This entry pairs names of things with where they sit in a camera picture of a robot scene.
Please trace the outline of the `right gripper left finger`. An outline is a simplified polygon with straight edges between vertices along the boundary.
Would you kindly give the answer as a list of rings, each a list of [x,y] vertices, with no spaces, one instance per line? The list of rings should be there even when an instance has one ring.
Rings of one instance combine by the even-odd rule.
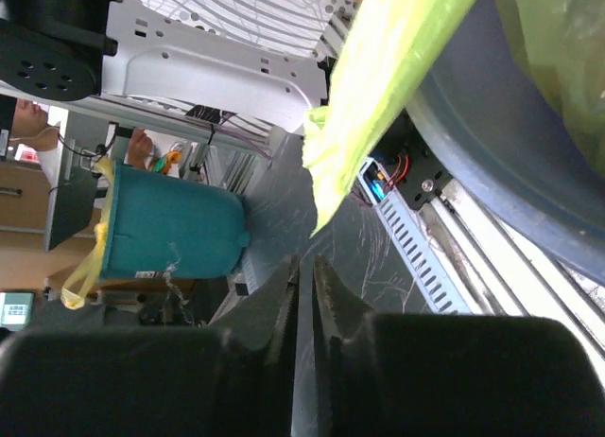
[[[1,346],[5,436],[286,436],[299,262],[192,326],[27,330]]]

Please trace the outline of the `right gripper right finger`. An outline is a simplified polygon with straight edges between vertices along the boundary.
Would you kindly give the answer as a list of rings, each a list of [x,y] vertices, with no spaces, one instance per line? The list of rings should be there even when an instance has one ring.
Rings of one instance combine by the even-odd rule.
[[[576,337],[535,317],[380,313],[313,268],[322,436],[600,436],[604,390]]]

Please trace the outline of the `blue trash bin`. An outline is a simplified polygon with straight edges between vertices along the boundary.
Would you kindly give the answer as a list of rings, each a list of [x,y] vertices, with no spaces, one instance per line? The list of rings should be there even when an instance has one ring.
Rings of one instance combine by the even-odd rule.
[[[488,210],[604,278],[604,180],[514,63],[494,0],[476,0],[409,101],[426,144]]]

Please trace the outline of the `green trash bag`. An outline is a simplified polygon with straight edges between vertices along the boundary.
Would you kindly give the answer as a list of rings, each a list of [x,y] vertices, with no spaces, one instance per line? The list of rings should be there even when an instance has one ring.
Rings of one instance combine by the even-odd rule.
[[[363,0],[333,70],[329,101],[304,121],[303,165],[317,224],[404,109],[476,0]],[[495,0],[505,48],[591,169],[604,170],[604,0]]]

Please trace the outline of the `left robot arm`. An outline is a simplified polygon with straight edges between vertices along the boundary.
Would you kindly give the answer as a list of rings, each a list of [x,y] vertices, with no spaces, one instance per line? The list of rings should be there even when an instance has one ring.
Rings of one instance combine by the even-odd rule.
[[[316,61],[232,41],[137,0],[1,0],[1,80],[39,100],[160,97],[291,132],[327,98]]]

